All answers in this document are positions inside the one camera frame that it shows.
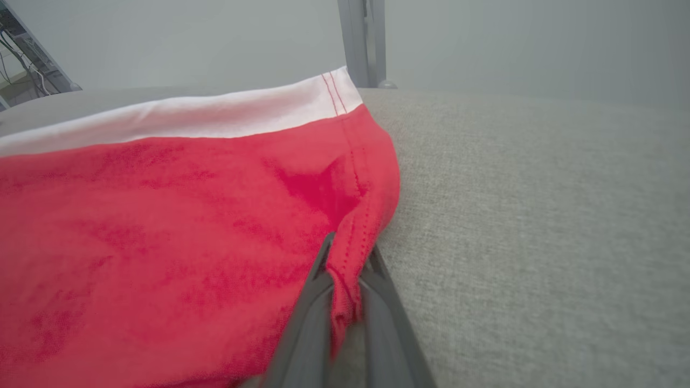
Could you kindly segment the grey partition post round feet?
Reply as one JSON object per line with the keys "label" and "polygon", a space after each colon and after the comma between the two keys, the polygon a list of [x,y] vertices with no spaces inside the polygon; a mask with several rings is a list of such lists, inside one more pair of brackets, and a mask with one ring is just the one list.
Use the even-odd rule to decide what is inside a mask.
{"label": "grey partition post round feet", "polygon": [[347,69],[357,88],[395,90],[387,79],[385,0],[336,0]]}

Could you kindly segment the red shorts white waistband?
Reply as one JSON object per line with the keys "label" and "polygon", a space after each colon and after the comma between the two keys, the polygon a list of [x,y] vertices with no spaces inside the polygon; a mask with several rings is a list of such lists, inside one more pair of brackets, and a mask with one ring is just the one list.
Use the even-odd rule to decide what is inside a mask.
{"label": "red shorts white waistband", "polygon": [[0,137],[0,388],[237,386],[330,233],[336,354],[399,192],[346,68]]}

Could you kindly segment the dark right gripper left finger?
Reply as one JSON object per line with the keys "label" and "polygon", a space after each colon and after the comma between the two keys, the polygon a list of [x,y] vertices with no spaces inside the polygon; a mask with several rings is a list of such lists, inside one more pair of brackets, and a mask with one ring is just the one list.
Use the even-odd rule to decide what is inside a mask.
{"label": "dark right gripper left finger", "polygon": [[325,388],[334,282],[326,262],[335,233],[325,236],[264,377],[264,388]]}

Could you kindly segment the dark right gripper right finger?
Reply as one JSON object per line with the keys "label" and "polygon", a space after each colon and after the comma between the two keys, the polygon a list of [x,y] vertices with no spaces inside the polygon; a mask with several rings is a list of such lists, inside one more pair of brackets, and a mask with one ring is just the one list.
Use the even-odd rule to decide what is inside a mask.
{"label": "dark right gripper right finger", "polygon": [[377,246],[362,269],[359,285],[367,388],[438,388]]}

